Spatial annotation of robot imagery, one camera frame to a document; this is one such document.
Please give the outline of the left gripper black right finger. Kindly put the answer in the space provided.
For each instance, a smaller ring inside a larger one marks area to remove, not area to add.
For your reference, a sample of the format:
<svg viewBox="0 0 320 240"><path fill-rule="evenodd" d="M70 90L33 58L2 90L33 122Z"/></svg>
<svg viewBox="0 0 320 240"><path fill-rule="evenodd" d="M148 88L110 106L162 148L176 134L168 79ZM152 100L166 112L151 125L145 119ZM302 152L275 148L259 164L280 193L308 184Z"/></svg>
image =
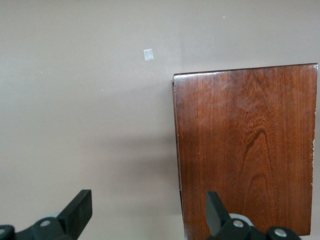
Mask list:
<svg viewBox="0 0 320 240"><path fill-rule="evenodd" d="M219 195L208 191L205 200L205 217L210 231L209 240L299 240L291 229L280 226L269 227L261 232L248 217L228 213Z"/></svg>

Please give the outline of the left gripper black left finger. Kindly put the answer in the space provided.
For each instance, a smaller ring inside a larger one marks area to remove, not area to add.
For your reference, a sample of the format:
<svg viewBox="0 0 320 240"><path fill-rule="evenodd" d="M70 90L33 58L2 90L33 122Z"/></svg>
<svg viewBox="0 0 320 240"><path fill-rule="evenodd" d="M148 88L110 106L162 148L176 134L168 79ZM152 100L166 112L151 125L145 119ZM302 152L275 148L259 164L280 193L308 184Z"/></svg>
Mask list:
<svg viewBox="0 0 320 240"><path fill-rule="evenodd" d="M0 226L2 240L77 240L93 215L92 191L81 190L56 216L45 217L16 232L12 225Z"/></svg>

